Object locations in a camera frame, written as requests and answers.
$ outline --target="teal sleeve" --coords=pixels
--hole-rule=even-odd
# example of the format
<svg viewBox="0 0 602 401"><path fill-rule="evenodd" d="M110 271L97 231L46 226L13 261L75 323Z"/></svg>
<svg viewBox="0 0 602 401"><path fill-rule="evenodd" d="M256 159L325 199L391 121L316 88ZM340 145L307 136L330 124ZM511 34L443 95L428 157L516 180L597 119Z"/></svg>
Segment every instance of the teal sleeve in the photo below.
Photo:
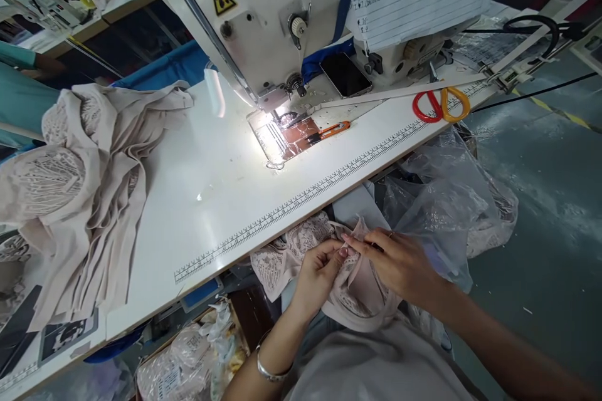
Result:
<svg viewBox="0 0 602 401"><path fill-rule="evenodd" d="M33 50L0 41L0 61L21 69L35 69L36 53Z"/></svg>

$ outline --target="measuring tape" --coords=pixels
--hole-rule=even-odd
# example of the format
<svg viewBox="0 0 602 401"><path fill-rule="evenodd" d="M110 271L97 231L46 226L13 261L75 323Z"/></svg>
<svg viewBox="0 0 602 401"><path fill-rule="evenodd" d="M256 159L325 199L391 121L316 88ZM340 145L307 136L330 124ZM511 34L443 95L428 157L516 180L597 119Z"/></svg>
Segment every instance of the measuring tape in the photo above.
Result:
<svg viewBox="0 0 602 401"><path fill-rule="evenodd" d="M6 380L5 379L0 380L0 393L5 392L6 390L11 388L13 385L18 383L19 381L22 381L23 379L25 379L27 376L32 374L37 369L38 369L37 363L30 363L27 367L25 367L18 373L15 373L15 374L11 373L8 377L6 377Z"/></svg>
<svg viewBox="0 0 602 401"><path fill-rule="evenodd" d="M488 87L489 85L487 85L486 83L474 83L470 85L470 87L465 91L465 94L468 97L471 97L477 93L480 93L484 89L487 89ZM459 104L460 101L456 98L453 98L453 100L450 101L450 108L455 108L456 105ZM174 280L176 282L176 285L181 284L192 274L196 273L197 271L200 271L205 266L211 264L216 257L232 251L240 244L261 233L274 223L278 222L280 219L286 217L291 212L297 210L299 207L305 205L318 195L322 194L324 191L329 190L333 186L337 185L339 182L342 182L348 176L357 172L359 169L363 168L368 163L371 163L372 161L376 160L378 157L386 154L392 148L397 147L399 144L403 143L405 140L412 137L420 130L428 127L429 125L430 124L422 122L421 120L415 120L414 122L402 128L400 131L394 133L387 139L375 145L373 148L367 150L357 158L354 158L349 163L338 168L330 175L327 175L319 182L310 186L308 189L297 194L292 199L289 199L288 201L284 202L282 205L272 210L267 215L262 216L256 221L253 221L244 229L238 231L226 240L222 241L216 248L204 254L201 254L196 259L188 262L186 265L175 271Z"/></svg>

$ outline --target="gray floor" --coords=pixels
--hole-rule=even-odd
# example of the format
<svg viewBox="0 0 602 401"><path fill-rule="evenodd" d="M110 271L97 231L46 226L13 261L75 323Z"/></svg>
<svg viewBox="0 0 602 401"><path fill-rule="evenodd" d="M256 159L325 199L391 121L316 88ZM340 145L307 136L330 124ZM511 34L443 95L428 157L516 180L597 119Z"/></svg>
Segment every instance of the gray floor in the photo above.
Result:
<svg viewBox="0 0 602 401"><path fill-rule="evenodd" d="M589 72L565 53L518 89L530 93ZM602 90L598 76L537 97L602 127L596 90ZM602 391L602 135L527 99L465 122L478 136L483 166L520 202L510 241L470 261L472 298ZM458 338L453 342L468 376L490 400L503 399L475 355Z"/></svg>

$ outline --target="bracelet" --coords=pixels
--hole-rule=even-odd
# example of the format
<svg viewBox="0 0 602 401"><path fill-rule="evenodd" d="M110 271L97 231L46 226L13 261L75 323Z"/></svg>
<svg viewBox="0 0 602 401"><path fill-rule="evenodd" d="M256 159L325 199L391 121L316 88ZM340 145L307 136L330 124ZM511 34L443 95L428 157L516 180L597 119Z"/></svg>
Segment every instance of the bracelet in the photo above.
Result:
<svg viewBox="0 0 602 401"><path fill-rule="evenodd" d="M261 348L261 344L263 343L264 339L268 336L268 334L270 332L271 332L271 330L268 330L263 335L263 337L259 341L259 344L257 344L257 347L255 348L255 351L257 352L257 371L259 371L259 374L262 375L263 377L265 377L270 382L282 382L282 381L284 381L287 378L288 374L290 373L290 370L293 367L292 365L286 371L286 373L279 374L279 375L273 375L268 370L266 370L263 367L263 365L261 364L261 362L259 361L259 349Z"/></svg>

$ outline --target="yellow triangle warning sign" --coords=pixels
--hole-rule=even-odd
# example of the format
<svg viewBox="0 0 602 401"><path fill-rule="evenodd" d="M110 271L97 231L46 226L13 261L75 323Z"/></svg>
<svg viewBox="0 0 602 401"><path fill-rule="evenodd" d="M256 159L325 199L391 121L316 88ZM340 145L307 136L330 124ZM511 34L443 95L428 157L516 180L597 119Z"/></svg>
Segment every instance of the yellow triangle warning sign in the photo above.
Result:
<svg viewBox="0 0 602 401"><path fill-rule="evenodd" d="M237 3L234 0L213 0L213 6L215 6L215 14L217 16L220 16L226 11L229 11L236 5Z"/></svg>

